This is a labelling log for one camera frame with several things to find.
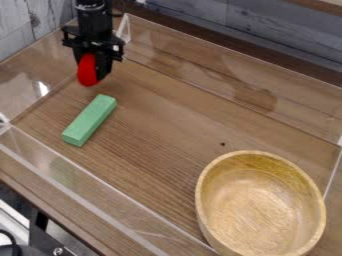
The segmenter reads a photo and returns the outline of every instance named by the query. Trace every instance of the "green block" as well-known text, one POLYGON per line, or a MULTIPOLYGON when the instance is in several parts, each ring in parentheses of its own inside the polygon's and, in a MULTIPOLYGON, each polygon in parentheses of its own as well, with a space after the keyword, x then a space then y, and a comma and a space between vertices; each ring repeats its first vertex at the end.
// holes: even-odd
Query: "green block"
POLYGON ((116 107, 115 98, 97 95, 61 133, 63 140, 81 147, 116 107))

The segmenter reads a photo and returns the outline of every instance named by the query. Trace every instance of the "green sponge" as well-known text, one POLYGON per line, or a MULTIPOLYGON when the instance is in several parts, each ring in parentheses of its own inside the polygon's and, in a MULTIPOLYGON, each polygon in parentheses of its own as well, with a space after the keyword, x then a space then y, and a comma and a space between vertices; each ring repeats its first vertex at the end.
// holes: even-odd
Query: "green sponge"
POLYGON ((61 133, 63 140, 81 147, 116 107, 115 98, 97 95, 61 133))

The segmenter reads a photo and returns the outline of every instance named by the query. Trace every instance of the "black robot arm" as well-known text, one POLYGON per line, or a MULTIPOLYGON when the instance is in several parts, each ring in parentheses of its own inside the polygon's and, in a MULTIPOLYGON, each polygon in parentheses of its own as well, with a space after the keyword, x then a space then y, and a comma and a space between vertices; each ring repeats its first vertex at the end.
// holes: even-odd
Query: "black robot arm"
POLYGON ((71 47, 77 64, 87 53, 96 59, 96 77, 112 71, 112 62, 121 61, 124 41, 112 33, 112 0, 76 0, 77 26, 64 26, 63 45, 71 47))

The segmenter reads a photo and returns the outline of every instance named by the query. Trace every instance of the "wooden bowl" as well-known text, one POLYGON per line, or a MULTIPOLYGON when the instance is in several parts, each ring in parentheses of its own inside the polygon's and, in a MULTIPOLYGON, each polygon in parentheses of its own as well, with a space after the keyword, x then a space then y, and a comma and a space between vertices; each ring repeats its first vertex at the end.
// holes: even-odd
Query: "wooden bowl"
POLYGON ((224 256, 302 256, 326 226, 318 187, 286 159, 259 151, 220 156, 196 185, 198 221, 224 256))

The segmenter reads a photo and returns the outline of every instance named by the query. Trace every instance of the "bowl rim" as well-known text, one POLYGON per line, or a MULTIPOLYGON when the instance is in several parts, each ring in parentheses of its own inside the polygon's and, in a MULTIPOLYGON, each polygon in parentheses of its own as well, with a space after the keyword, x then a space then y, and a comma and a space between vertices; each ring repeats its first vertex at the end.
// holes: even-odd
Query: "bowl rim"
POLYGON ((208 174, 208 172, 211 171, 212 167, 224 159, 235 157, 238 155, 260 155, 260 156, 267 156, 271 157, 279 161, 283 161, 287 165, 290 165, 294 170, 299 173, 299 175, 304 178, 306 182, 308 183, 308 186, 311 188, 311 190, 314 191, 315 197, 317 197, 317 203, 319 206, 319 213, 321 213, 321 218, 319 218, 319 223, 315 229, 315 232, 313 234, 311 239, 292 252, 288 252, 286 254, 279 254, 276 256, 302 256, 306 253, 310 252, 310 250, 314 248, 314 246, 317 245, 322 235, 323 235, 323 231, 325 231, 325 227, 326 227, 326 205, 325 205, 325 200, 323 200, 323 196, 322 193, 318 189, 318 186, 314 182, 314 180, 311 179, 311 177, 308 176, 308 174, 300 169, 300 167, 294 164, 290 160, 284 159, 283 157, 271 154, 268 152, 263 152, 263 151, 258 151, 258 150, 239 150, 239 151, 234 151, 230 152, 222 156, 219 156, 216 159, 214 159, 211 161, 211 163, 206 166, 199 179, 198 179, 198 183, 196 183, 196 188, 195 188, 195 206, 196 206, 196 213, 198 213, 198 221, 202 222, 202 226, 200 228, 204 228, 206 231, 208 232, 208 234, 212 236, 212 238, 216 240, 216 242, 223 245, 226 248, 228 248, 228 250, 231 250, 234 253, 236 253, 236 255, 242 255, 242 256, 248 256, 247 254, 243 254, 243 252, 235 251, 234 249, 231 249, 230 245, 223 242, 216 234, 212 232, 212 230, 208 228, 207 225, 207 218, 206 218, 206 214, 204 214, 204 210, 203 210, 203 205, 202 205, 202 187, 203 187, 203 181, 204 178, 208 174))

